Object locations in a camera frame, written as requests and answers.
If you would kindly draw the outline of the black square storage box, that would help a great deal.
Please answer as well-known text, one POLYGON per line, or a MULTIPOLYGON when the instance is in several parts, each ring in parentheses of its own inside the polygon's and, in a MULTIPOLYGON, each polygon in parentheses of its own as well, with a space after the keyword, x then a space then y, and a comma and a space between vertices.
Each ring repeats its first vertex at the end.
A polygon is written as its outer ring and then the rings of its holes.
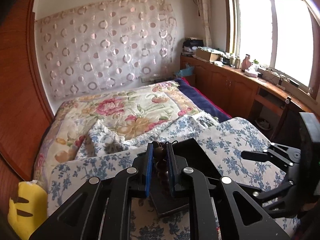
POLYGON ((184 141, 153 141, 137 154, 133 165, 142 169, 144 196, 150 198, 159 218, 189 207, 186 175, 195 172, 209 179, 220 173, 194 138, 184 141))

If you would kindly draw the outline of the pink floral bed quilt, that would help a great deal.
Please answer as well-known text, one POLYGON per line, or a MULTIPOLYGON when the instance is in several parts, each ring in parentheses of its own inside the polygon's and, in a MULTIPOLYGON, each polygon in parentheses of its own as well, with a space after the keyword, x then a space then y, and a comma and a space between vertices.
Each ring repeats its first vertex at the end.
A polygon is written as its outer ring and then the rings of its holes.
POLYGON ((76 158, 94 124, 106 127, 121 139, 130 140, 162 123, 200 111, 179 90, 176 81, 65 101, 40 146, 33 179, 46 189, 53 168, 76 158))

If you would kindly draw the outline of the blue floral white blanket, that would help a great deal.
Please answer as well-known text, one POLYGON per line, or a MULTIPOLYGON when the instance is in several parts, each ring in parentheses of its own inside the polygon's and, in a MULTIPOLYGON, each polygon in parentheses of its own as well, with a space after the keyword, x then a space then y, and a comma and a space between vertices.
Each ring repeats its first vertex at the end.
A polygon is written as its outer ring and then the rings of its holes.
MULTIPOLYGON (((184 115, 156 125, 133 139, 116 135, 98 121, 88 130, 75 160, 53 169, 48 191, 48 215, 90 177, 108 179, 130 167, 137 154, 146 150, 148 142, 180 142, 191 138, 200 143, 210 159, 200 160, 199 153, 192 153, 191 161, 214 164, 221 175, 236 182, 268 191, 279 186, 284 179, 285 173, 271 163, 241 159, 242 150, 263 150, 270 145, 270 141, 243 118, 218 124, 208 114, 184 115)), ((151 200, 133 199, 130 238, 190 239, 189 213, 181 211, 160 219, 151 200)))

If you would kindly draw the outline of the dark blue bed sheet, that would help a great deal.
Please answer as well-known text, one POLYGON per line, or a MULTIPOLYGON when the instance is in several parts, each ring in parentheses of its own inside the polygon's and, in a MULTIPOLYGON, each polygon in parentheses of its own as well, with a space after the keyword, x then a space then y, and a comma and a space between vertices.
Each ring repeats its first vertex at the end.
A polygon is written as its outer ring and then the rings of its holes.
POLYGON ((184 78, 174 79, 178 83, 178 89, 188 97, 197 107, 213 117, 217 117, 219 123, 227 121, 232 117, 223 111, 220 107, 217 107, 207 97, 205 97, 198 89, 189 85, 184 78))

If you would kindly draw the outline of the teal cloth beside bed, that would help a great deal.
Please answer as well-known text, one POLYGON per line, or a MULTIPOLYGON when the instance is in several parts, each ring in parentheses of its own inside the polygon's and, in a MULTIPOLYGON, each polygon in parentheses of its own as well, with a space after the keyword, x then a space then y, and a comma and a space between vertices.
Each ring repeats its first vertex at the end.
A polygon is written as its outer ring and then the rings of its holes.
POLYGON ((191 76, 194 73, 194 66, 191 66, 190 64, 186 63, 185 68, 180 69, 178 72, 175 73, 176 77, 187 77, 191 76))

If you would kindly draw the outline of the wooden side cabinet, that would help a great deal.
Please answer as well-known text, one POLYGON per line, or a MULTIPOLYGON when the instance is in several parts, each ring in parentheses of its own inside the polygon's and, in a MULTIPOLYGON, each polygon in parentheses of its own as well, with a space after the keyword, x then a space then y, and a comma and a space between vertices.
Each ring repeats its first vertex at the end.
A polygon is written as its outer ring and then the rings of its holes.
POLYGON ((232 117, 245 118, 255 126, 259 118, 265 119, 271 128, 261 131, 268 137, 274 137, 286 117, 313 111, 292 93, 263 79, 248 77, 239 69, 181 56, 180 67, 187 64, 195 67, 195 88, 232 117))

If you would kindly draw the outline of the cardboard box on cabinet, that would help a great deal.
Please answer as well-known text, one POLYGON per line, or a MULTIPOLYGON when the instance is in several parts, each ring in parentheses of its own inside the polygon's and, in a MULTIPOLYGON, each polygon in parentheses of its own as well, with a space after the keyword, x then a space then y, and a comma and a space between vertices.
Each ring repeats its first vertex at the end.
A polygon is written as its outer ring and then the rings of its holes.
POLYGON ((220 60, 220 54, 217 54, 215 51, 207 51, 198 48, 195 56, 205 62, 214 62, 214 61, 219 61, 220 60))

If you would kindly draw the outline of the circle patterned sheer curtain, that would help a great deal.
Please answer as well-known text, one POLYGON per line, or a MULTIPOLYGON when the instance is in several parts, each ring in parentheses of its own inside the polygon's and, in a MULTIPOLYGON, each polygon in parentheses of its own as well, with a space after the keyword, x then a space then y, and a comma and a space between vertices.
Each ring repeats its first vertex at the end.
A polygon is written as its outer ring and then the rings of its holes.
POLYGON ((170 75, 176 27, 167 0, 108 0, 37 20, 36 49, 50 96, 170 75))

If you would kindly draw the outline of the yellow plush toy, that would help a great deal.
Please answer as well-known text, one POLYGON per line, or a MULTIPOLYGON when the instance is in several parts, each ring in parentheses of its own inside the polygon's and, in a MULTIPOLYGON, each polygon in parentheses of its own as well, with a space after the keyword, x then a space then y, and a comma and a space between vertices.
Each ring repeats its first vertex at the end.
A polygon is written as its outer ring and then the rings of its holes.
POLYGON ((31 234, 47 219, 47 192, 38 181, 22 181, 9 199, 8 222, 20 239, 31 234))

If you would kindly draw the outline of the beige patterned window drape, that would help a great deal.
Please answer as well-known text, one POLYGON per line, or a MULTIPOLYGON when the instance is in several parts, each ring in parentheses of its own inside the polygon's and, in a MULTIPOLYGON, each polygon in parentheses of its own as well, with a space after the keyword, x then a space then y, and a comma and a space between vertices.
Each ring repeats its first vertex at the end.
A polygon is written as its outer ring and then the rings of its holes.
POLYGON ((205 44, 207 47, 211 47, 213 43, 210 31, 210 0, 197 0, 197 7, 200 13, 200 18, 204 29, 205 44))

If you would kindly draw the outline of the window with wooden frame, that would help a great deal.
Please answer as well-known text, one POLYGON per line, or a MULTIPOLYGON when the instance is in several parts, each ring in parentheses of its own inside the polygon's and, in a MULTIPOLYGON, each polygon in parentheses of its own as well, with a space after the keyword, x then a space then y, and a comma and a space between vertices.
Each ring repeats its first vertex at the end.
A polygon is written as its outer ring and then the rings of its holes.
POLYGON ((229 0, 232 51, 316 99, 319 8, 313 0, 229 0))

